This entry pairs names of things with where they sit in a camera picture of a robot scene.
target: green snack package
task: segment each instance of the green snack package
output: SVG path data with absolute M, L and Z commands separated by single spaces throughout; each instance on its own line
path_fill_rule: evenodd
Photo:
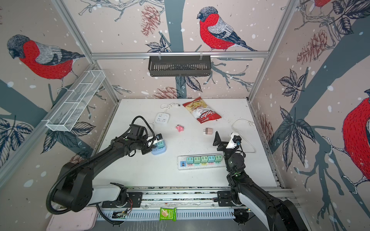
M 159 220 L 176 221 L 176 208 L 161 208 Z

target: chip bag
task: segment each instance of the chip bag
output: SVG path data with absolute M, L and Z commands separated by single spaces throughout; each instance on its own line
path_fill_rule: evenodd
M 161 208 L 159 220 L 176 221 L 176 208 Z
M 200 122 L 220 119 L 221 116 L 207 106 L 201 97 L 191 102 L 184 103 L 183 106 Z

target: power socket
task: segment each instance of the power socket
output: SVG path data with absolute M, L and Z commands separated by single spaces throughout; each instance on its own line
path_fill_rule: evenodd
M 156 123 L 168 123 L 168 120 L 169 120 L 169 114 L 160 112 L 157 114 L 154 121 Z

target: pink figurine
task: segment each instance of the pink figurine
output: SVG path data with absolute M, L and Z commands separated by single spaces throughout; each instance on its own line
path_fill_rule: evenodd
M 184 127 L 183 127 L 183 126 L 181 126 L 181 125 L 177 125 L 175 128 L 176 128 L 176 129 L 177 129 L 177 131 L 179 131 L 179 132 L 184 131 Z

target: white wire basket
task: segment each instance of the white wire basket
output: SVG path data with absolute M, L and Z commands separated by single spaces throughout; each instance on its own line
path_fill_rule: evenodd
M 46 126 L 52 131 L 70 132 L 104 78 L 105 74 L 101 70 L 85 72 L 82 81 L 72 90 Z

